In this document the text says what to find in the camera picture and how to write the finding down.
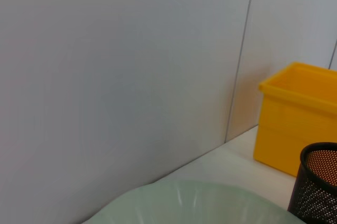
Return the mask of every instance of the white desk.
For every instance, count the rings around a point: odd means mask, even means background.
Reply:
[[[253,159],[256,133],[257,127],[162,180],[188,179],[236,185],[287,209],[295,178]]]

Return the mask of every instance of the white wall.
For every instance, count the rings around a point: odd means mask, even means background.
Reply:
[[[336,39],[336,0],[252,0],[227,140],[257,124],[260,81],[292,61],[327,68]]]
[[[224,143],[249,0],[0,0],[0,223],[76,223]]]

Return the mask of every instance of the panel seam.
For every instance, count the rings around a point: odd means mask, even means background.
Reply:
[[[331,69],[331,66],[332,66],[333,57],[335,56],[335,52],[336,52],[336,46],[337,46],[337,40],[336,40],[335,47],[334,47],[333,52],[332,52],[331,60],[330,60],[330,63],[329,63],[329,69]]]
[[[250,8],[251,8],[251,3],[252,3],[252,0],[249,0],[248,8],[247,8],[247,14],[246,14],[246,20],[245,20],[244,28],[243,28],[241,48],[240,48],[240,53],[239,53],[239,60],[237,61],[236,73],[235,73],[235,78],[234,78],[233,94],[232,94],[232,98],[231,98],[230,112],[229,112],[228,120],[227,120],[227,128],[226,128],[224,143],[228,142],[228,132],[229,132],[229,127],[230,127],[230,122],[231,122],[231,119],[232,119],[232,113],[233,113],[233,107],[234,107],[234,97],[235,97],[235,93],[236,93],[237,79],[238,79],[238,76],[239,76],[240,63],[241,63],[241,58],[242,58],[242,49],[243,49],[243,43],[244,43],[244,39],[245,39],[245,35],[246,35],[246,29],[247,29],[247,23],[248,23],[248,17],[249,17],[249,11],[250,11]]]

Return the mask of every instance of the yellow plastic bin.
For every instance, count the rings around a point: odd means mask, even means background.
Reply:
[[[260,83],[260,90],[254,158],[296,176],[305,146],[337,142],[337,72],[293,63]]]

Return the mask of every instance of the black mesh pen holder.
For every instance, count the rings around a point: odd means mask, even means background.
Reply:
[[[288,211],[307,224],[337,224],[337,144],[305,147]]]

